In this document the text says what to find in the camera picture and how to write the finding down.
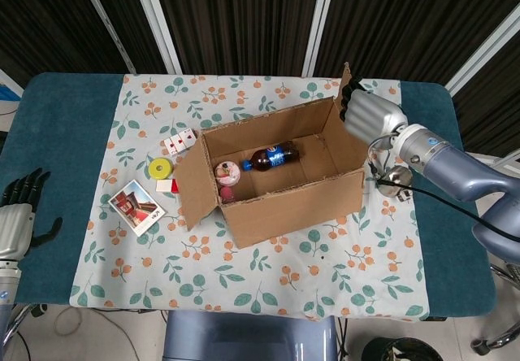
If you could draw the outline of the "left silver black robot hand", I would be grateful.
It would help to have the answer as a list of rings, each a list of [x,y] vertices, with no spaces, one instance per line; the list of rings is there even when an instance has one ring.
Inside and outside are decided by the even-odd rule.
[[[51,172],[39,167],[10,182],[1,194],[1,260],[21,261],[31,248],[52,241],[59,234],[63,218],[57,217],[50,230],[34,235],[33,226],[43,186]]]

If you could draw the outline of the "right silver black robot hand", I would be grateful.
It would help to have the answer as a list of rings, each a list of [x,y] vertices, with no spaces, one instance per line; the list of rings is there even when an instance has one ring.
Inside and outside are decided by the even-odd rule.
[[[408,125],[396,103],[369,92],[358,78],[342,87],[340,119],[350,134],[381,150],[390,150],[398,130]]]

